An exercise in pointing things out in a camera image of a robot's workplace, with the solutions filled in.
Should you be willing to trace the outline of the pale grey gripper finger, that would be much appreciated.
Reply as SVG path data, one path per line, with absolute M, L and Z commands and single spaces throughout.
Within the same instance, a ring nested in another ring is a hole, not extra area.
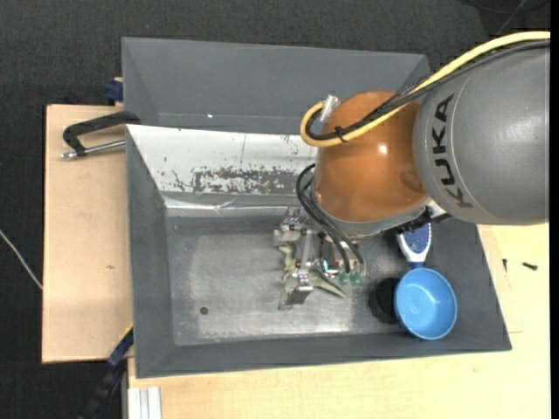
M 286 213 L 278 227 L 273 231 L 273 245 L 295 244 L 302 236 L 304 221 L 299 209 L 292 209 Z
M 278 309 L 291 310 L 294 306 L 303 305 L 314 287 L 307 273 L 285 269 L 282 276 L 282 288 L 279 296 Z

